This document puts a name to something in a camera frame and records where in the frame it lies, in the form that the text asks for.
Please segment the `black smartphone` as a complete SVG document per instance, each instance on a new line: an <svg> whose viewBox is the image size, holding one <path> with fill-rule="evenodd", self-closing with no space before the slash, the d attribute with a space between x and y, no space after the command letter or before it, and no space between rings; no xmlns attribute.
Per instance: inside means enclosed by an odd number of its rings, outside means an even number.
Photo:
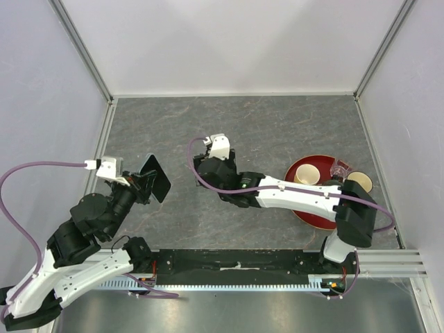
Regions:
<svg viewBox="0 0 444 333"><path fill-rule="evenodd" d="M155 169L157 171L157 178L153 183L151 196L154 197L158 203L163 203L171 189L171 182L158 162L156 156L149 153L139 171L148 171L151 169Z"/></svg>

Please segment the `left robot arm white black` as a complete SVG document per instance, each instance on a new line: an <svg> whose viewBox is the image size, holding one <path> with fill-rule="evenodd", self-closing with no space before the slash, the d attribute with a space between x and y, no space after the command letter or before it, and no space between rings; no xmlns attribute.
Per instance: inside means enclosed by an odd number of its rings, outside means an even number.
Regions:
<svg viewBox="0 0 444 333"><path fill-rule="evenodd" d="M127 185L112 193L88 194L70 210L71 218L51 235L39 266L14 287L1 289L6 330L30 330L56 319L63 309L101 283L125 273L144 273L152 265L142 237L131 237L116 252L87 268L82 264L111 241L135 203L146 205L158 176L124 172Z"/></svg>

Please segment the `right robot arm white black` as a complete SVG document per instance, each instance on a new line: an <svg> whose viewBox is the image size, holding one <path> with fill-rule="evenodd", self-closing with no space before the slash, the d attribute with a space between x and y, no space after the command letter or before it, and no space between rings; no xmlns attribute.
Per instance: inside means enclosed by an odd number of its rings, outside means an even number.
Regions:
<svg viewBox="0 0 444 333"><path fill-rule="evenodd" d="M303 185L263 173L238 172L234 151L218 158L209 153L189 159L198 182L240 208L282 208L321 217L335 224L318 255L319 268L333 273L355 248L372 244L376 203L354 180L339 185Z"/></svg>

